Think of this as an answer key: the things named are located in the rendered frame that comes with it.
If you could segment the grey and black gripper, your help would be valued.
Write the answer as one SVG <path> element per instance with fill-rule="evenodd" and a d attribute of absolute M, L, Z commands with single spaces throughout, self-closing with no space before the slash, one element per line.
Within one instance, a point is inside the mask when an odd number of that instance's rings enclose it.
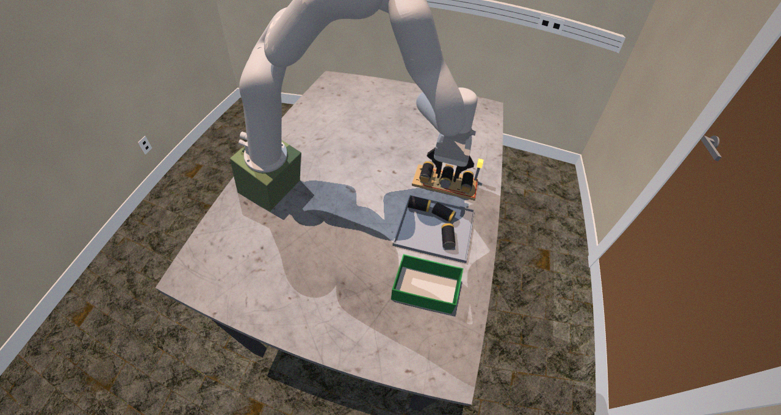
<path fill-rule="evenodd" d="M 439 134 L 439 136 L 438 136 L 438 138 L 437 138 L 437 142 L 439 142 L 439 143 L 442 143 L 442 142 L 443 142 L 443 139 L 444 139 L 444 136 L 443 136 L 442 134 Z M 470 137 L 469 137 L 469 138 L 466 140 L 465 149 L 471 149 L 471 145 L 472 145 L 472 136 L 470 136 Z M 436 147 L 435 147 L 435 148 L 436 148 Z M 435 148 L 433 148 L 433 149 L 431 149 L 431 151 L 429 151 L 429 153 L 427 154 L 427 157 L 428 157 L 429 159 L 431 159 L 431 160 L 432 160 L 432 162 L 433 162 L 433 163 L 436 165 L 436 167 L 437 167 L 437 172 L 436 172 L 436 174 L 437 174 L 437 178 L 440 178 L 440 173 L 441 173 L 441 168 L 442 168 L 442 165 L 441 165 L 441 164 L 442 164 L 442 162 L 444 162 L 444 163 L 449 163 L 449 164 L 452 164 L 452 165 L 457 165 L 456 172 L 455 172 L 455 176 L 454 176 L 454 179 L 453 179 L 453 181 L 454 181 L 454 182 L 456 182 L 456 179 L 459 179 L 459 174 L 460 174 L 461 172 L 463 172 L 463 171 L 467 170 L 467 168 L 472 168 L 472 167 L 474 167 L 474 162 L 472 162 L 472 158 L 470 158 L 470 156 L 469 156 L 469 159 L 468 159 L 468 163 L 466 163 L 466 162 L 461 162 L 461 161 L 456 161 L 456 160 L 453 160 L 453 159 L 447 159 L 447 158 L 443 158 L 443 157 L 440 157 L 440 156 L 435 156 L 435 154 L 434 154 L 434 152 L 435 152 Z M 457 175 L 457 174 L 458 174 L 458 175 Z"/>

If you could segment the black and gold battery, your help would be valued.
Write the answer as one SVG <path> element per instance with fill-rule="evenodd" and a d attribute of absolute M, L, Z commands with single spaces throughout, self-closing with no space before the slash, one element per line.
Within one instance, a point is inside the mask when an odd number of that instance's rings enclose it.
<path fill-rule="evenodd" d="M 440 218 L 444 218 L 444 220 L 446 220 L 447 222 L 452 222 L 453 218 L 456 215 L 455 211 L 451 210 L 450 208 L 447 208 L 446 206 L 440 203 L 436 203 L 433 206 L 431 213 L 437 215 Z"/>
<path fill-rule="evenodd" d="M 412 197 L 412 196 L 410 196 L 408 199 L 408 208 L 413 208 L 420 211 L 429 212 L 430 204 L 431 204 L 431 200 L 428 199 Z"/>
<path fill-rule="evenodd" d="M 452 183 L 453 172 L 454 172 L 454 170 L 453 170 L 452 167 L 444 167 L 443 171 L 442 171 L 440 185 L 442 183 L 442 179 L 446 179 L 447 181 L 451 181 L 451 183 Z M 451 186 L 451 183 L 450 183 L 449 187 Z"/>
<path fill-rule="evenodd" d="M 442 245 L 445 249 L 452 249 L 456 246 L 454 226 L 451 223 L 446 223 L 441 226 L 442 228 Z"/>
<path fill-rule="evenodd" d="M 463 186 L 470 187 L 470 191 L 472 190 L 472 179 L 473 179 L 473 173 L 470 171 L 465 171 L 463 173 L 462 179 L 461 179 L 461 188 Z"/>
<path fill-rule="evenodd" d="M 431 179 L 432 172 L 433 172 L 433 163 L 430 162 L 430 161 L 424 162 L 423 165 L 422 165 L 422 170 L 421 170 L 420 176 L 422 176 L 423 178 L 429 178 L 428 179 L 428 182 L 429 182 L 430 179 Z M 419 179 L 420 179 L 420 176 L 419 176 Z"/>

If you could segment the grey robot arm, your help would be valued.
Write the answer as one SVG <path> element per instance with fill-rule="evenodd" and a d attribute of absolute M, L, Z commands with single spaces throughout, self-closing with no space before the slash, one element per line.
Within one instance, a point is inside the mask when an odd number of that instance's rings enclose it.
<path fill-rule="evenodd" d="M 458 88 L 447 68 L 426 0 L 293 0 L 272 18 L 240 78 L 247 132 L 240 138 L 247 142 L 238 143 L 245 146 L 249 168 L 273 172 L 286 161 L 287 149 L 281 143 L 286 68 L 303 56 L 329 23 L 368 18 L 378 9 L 389 13 L 408 74 L 423 92 L 417 97 L 418 110 L 444 136 L 442 143 L 437 142 L 435 156 L 468 162 L 470 149 L 465 144 L 476 136 L 472 121 L 478 98 L 471 90 Z"/>

